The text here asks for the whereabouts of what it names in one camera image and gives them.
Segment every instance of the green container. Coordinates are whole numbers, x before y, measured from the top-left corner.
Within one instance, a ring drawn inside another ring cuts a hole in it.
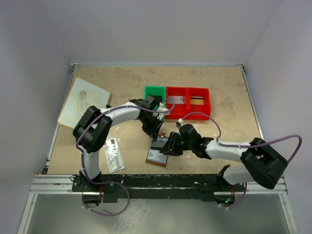
[[[148,95],[161,96],[164,100],[166,99],[166,86],[145,86],[144,98]]]

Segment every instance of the black mounting base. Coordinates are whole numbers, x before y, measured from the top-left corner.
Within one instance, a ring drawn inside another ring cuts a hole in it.
[[[195,175],[99,175],[97,182],[116,181],[122,183],[133,199],[198,199],[215,201],[214,192],[231,192],[232,186],[226,185],[216,174]],[[99,192],[100,186],[90,184],[84,175],[76,175],[73,192]],[[243,186],[235,185],[241,192]],[[104,203],[117,202],[127,198],[124,189],[116,184],[104,185]]]

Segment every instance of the wooden table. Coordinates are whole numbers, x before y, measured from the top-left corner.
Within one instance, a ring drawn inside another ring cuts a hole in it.
[[[77,67],[80,77],[111,92],[111,106],[130,99],[143,98],[146,85],[206,87],[210,91],[211,116],[222,130],[221,140],[244,142],[260,137],[254,112],[240,67]],[[205,137],[216,137],[212,121],[187,121]],[[191,152],[170,156],[166,168],[145,162],[151,139],[142,131],[140,121],[114,126],[109,135],[119,139],[126,169],[116,174],[215,174],[226,164],[222,159],[197,158]],[[174,120],[165,120],[161,132],[177,131]],[[104,150],[100,150],[100,169],[109,173]],[[48,174],[77,174],[80,154],[75,148],[72,129],[60,126],[57,132]]]

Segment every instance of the black object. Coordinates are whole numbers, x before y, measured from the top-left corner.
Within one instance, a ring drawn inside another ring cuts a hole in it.
[[[184,150],[191,150],[197,157],[211,159],[206,153],[207,145],[213,138],[201,137],[191,124],[182,125],[179,134],[171,132],[160,152],[165,155],[180,156]]]
[[[76,141],[85,131],[85,129],[90,125],[90,123],[101,114],[100,109],[95,106],[90,106],[86,112],[83,114],[78,124],[73,130],[73,135]],[[103,116],[96,123],[97,127],[91,127],[83,136],[80,141],[87,153],[98,151],[105,143],[108,132],[112,125],[112,119],[108,116]]]
[[[116,181],[129,191],[131,199],[199,199],[215,201],[214,192],[231,192],[232,186],[220,187],[215,174],[196,175],[99,175],[97,182]],[[236,191],[243,191],[243,186],[236,185]],[[99,192],[100,186],[90,184],[83,174],[76,175],[73,192]],[[116,184],[104,185],[105,203],[115,203],[119,198],[127,198],[124,189]]]
[[[251,145],[266,143],[255,138]],[[267,189],[273,189],[286,167],[287,160],[270,145],[259,148],[249,148],[240,158],[254,180]]]
[[[133,102],[138,107],[149,110],[154,110],[160,103],[160,101],[152,95],[148,95],[144,100],[133,99],[130,100],[130,102]],[[143,124],[143,132],[145,132],[149,137],[157,139],[158,132],[164,121],[157,119],[153,113],[147,111],[140,111],[137,119],[139,119]]]

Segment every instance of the white cutting board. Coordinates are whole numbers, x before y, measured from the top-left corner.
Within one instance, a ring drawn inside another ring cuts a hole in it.
[[[58,123],[74,129],[89,106],[106,108],[109,96],[108,91],[76,78],[58,117]]]

